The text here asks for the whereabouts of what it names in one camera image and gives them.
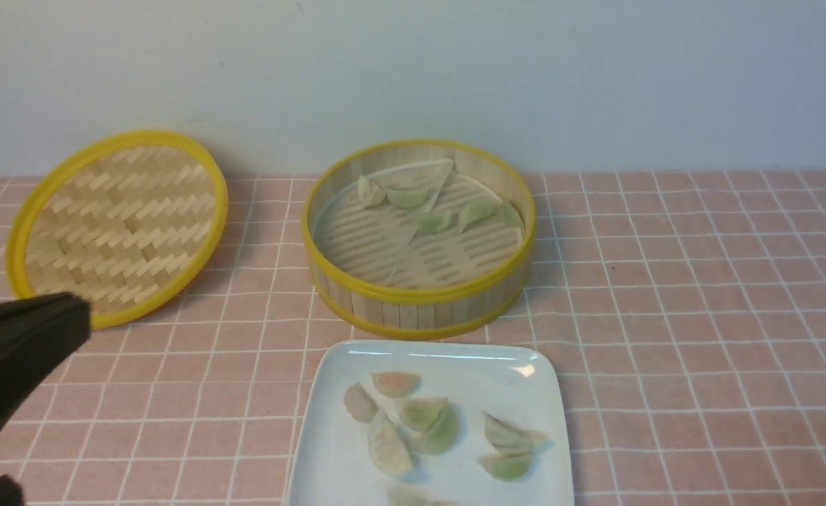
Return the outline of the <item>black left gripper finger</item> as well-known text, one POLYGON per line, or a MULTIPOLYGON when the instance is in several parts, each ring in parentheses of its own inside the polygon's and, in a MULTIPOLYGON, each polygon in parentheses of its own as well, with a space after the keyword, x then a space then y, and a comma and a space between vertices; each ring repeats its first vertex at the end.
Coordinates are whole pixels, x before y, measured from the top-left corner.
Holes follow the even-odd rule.
POLYGON ((61 326, 89 334, 89 303, 71 292, 0 302, 0 335, 25 335, 61 326))
POLYGON ((55 326, 25 335, 0 335, 0 432, 33 391, 89 336, 91 305, 89 334, 55 326))

